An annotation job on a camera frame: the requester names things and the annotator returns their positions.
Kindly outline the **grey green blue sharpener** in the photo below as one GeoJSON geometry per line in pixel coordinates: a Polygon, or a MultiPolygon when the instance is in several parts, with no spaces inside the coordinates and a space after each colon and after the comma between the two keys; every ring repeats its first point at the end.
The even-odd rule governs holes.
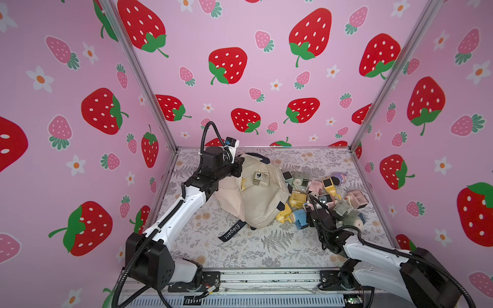
{"type": "Polygon", "coordinates": [[[353,226],[363,230],[364,225],[366,224],[366,218],[359,210],[353,210],[346,215],[342,223],[344,226],[353,226]]]}

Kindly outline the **white panda pencil sharpener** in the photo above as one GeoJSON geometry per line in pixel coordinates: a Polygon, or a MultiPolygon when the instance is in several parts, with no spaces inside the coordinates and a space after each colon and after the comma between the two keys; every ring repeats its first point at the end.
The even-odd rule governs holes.
{"type": "Polygon", "coordinates": [[[255,172],[252,183],[255,186],[268,187],[270,185],[270,174],[267,172],[255,172]]]}

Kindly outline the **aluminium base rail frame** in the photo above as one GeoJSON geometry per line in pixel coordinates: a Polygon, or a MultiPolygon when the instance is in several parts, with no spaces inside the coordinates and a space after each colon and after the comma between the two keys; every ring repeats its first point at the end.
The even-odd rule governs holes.
{"type": "Polygon", "coordinates": [[[322,290],[336,268],[206,268],[205,281],[215,290],[203,299],[203,285],[193,292],[173,285],[148,289],[130,307],[413,307],[408,300],[369,287],[322,290]]]}

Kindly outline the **purple pencil sharpener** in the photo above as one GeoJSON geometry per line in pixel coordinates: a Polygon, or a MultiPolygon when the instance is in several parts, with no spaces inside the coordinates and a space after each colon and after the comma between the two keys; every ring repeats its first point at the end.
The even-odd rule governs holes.
{"type": "Polygon", "coordinates": [[[331,174],[331,179],[336,187],[340,187],[346,183],[347,173],[334,172],[331,174]]]}

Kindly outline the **bright blue pencil sharpener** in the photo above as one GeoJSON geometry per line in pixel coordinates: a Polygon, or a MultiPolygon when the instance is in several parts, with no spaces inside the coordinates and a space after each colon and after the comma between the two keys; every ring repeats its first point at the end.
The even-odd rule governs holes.
{"type": "Polygon", "coordinates": [[[303,209],[298,209],[292,212],[290,215],[290,219],[298,230],[309,227],[309,223],[307,221],[307,213],[303,209]]]}

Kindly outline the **yellow pencil sharpener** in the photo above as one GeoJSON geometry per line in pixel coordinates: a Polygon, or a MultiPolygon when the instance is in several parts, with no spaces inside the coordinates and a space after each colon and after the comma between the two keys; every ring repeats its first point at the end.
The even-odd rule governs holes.
{"type": "Polygon", "coordinates": [[[291,219],[292,210],[288,204],[283,204],[284,209],[276,215],[276,220],[279,223],[293,223],[291,219]]]}
{"type": "Polygon", "coordinates": [[[294,191],[288,199],[288,204],[292,210],[304,209],[307,197],[305,193],[294,191]]]}
{"type": "Polygon", "coordinates": [[[327,194],[331,195],[336,200],[341,200],[342,199],[341,196],[337,193],[336,185],[334,183],[334,178],[333,177],[325,178],[322,181],[322,184],[323,184],[324,189],[325,189],[325,191],[326,191],[327,194]]]}

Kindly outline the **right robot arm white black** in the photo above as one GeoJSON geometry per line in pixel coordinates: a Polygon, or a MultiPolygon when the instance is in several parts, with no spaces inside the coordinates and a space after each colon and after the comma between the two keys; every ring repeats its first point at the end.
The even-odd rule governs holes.
{"type": "Polygon", "coordinates": [[[320,290],[371,287],[399,296],[416,307],[455,307],[460,298],[475,307],[466,288],[428,250],[398,250],[366,241],[358,227],[337,227],[330,209],[313,196],[309,199],[314,206],[310,219],[322,249],[346,259],[338,273],[322,280],[320,290]]]}

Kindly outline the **pale green pencil sharpener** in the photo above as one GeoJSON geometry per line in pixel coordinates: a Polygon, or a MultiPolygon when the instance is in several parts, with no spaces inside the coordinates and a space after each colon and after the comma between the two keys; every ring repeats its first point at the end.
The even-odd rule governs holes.
{"type": "Polygon", "coordinates": [[[343,220],[353,209],[353,206],[346,201],[340,201],[333,207],[335,215],[339,220],[343,220]]]}

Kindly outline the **grey green pencil sharpener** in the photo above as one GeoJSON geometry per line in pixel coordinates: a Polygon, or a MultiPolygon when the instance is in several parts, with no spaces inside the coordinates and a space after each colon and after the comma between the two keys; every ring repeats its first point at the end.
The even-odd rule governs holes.
{"type": "Polygon", "coordinates": [[[295,191],[306,193],[311,183],[311,177],[308,173],[295,172],[293,173],[292,187],[295,191]]]}

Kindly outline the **mint green pencil sharpener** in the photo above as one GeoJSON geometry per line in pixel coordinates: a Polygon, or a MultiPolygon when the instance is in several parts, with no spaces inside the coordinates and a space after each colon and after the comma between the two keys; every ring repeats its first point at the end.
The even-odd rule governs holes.
{"type": "Polygon", "coordinates": [[[288,183],[290,185],[293,184],[294,177],[289,171],[285,171],[282,175],[283,175],[286,183],[288,183]]]}

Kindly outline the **cream canvas tote bag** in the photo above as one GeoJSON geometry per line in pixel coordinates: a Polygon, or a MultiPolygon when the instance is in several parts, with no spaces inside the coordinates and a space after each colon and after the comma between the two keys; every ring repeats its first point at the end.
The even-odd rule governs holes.
{"type": "Polygon", "coordinates": [[[215,192],[221,208],[238,219],[219,237],[223,242],[229,241],[245,225],[255,230],[271,224],[291,195],[281,169],[269,158],[258,153],[243,153],[239,157],[245,159],[240,178],[224,178],[215,192]],[[269,173],[270,185],[255,186],[252,183],[255,172],[269,173]]]}

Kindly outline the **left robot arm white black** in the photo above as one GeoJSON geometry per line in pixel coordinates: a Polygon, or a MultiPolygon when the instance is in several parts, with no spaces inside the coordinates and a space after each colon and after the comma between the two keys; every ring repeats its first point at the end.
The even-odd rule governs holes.
{"type": "Polygon", "coordinates": [[[202,291],[196,299],[212,292],[204,285],[202,265],[188,259],[174,260],[171,248],[192,215],[218,191],[218,184],[227,177],[239,178],[244,158],[232,162],[213,162],[204,159],[198,170],[184,183],[182,195],[150,228],[141,235],[127,239],[126,265],[114,287],[111,307],[127,307],[148,289],[162,298],[164,287],[176,284],[190,290],[202,291]]]}

